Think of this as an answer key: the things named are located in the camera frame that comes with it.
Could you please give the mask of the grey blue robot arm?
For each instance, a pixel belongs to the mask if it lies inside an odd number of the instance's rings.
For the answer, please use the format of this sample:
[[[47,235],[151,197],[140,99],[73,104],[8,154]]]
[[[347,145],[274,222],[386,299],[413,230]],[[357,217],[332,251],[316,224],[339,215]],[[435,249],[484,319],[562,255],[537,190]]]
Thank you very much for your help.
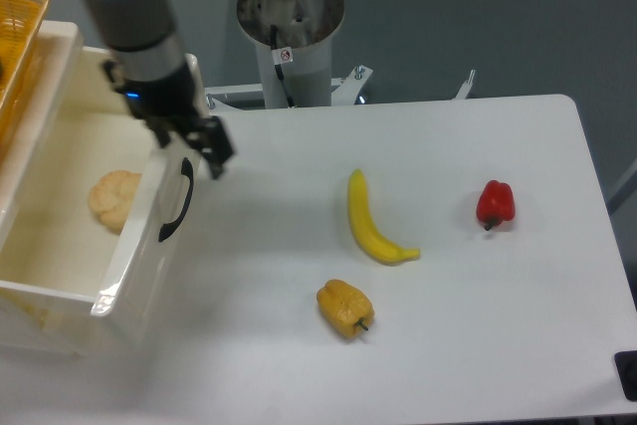
[[[234,150],[223,122],[197,107],[196,89],[168,0],[84,0],[112,58],[104,71],[130,114],[160,147],[177,134],[219,178]]]

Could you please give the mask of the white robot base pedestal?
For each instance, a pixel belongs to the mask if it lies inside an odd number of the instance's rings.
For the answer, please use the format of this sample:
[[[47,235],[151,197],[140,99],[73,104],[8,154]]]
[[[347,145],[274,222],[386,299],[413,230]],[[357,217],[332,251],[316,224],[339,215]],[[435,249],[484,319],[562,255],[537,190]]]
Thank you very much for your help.
[[[332,39],[344,0],[238,0],[237,17],[255,48],[266,108],[331,104]]]

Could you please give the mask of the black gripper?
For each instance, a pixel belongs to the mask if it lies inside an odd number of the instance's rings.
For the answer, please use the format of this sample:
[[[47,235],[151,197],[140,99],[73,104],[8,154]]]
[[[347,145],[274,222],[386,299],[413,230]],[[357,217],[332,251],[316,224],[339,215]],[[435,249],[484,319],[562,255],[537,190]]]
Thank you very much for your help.
[[[235,150],[222,118],[204,118],[196,108],[195,83],[184,62],[173,73],[151,81],[137,81],[124,75],[114,60],[102,63],[112,89],[122,95],[132,115],[152,125],[159,147],[171,142],[170,131],[186,134],[186,143],[208,164],[210,175],[219,179]]]

